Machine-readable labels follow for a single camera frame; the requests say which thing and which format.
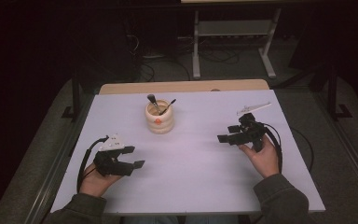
dark background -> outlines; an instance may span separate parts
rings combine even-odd
[[[129,13],[62,10],[75,5],[57,2],[0,1],[0,199],[54,97],[72,74],[79,76],[86,91],[105,82],[135,80],[137,59],[129,54],[125,35],[129,27],[147,45],[170,53],[177,36],[192,35],[192,11],[153,16],[137,11],[130,13],[130,25],[123,25]],[[241,14],[219,13],[228,19]],[[213,18],[215,12],[204,15]],[[165,35],[154,35],[161,30]],[[358,1],[340,7],[286,7],[275,38],[287,36],[300,38],[291,66],[307,69],[329,60],[358,94]]]

beige container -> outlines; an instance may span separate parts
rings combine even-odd
[[[165,100],[157,100],[158,108],[162,112],[167,106],[168,102]],[[173,108],[172,105],[164,114],[159,115],[157,109],[152,103],[149,103],[145,109],[145,116],[147,127],[152,133],[167,133],[173,128]]]

dark sleeve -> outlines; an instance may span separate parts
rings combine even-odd
[[[88,194],[76,194],[63,209],[49,214],[44,223],[102,223],[106,200]]]
[[[266,223],[306,223],[309,202],[283,175],[272,175],[254,187]]]

person's left hand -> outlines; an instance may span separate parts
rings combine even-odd
[[[95,168],[95,164],[92,163],[84,171],[85,177],[80,186],[79,193],[101,197],[111,185],[122,177],[121,175],[102,176]]]

white tabletop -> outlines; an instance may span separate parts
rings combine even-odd
[[[171,101],[175,118],[166,134],[148,131],[145,121],[147,93],[97,95],[92,103],[72,159],[51,212],[63,208],[76,194],[76,179],[84,153],[99,138],[118,133],[127,146],[135,146],[120,161],[145,160],[105,194],[105,213],[246,214],[259,211],[253,186],[261,180],[246,155],[237,147],[218,142],[227,126],[238,125],[237,111],[245,105],[271,106],[255,111],[256,121],[273,126],[282,139],[282,173],[310,201],[310,211],[324,204],[298,151],[274,91],[201,91],[156,93]],[[97,152],[93,149],[90,164]]]

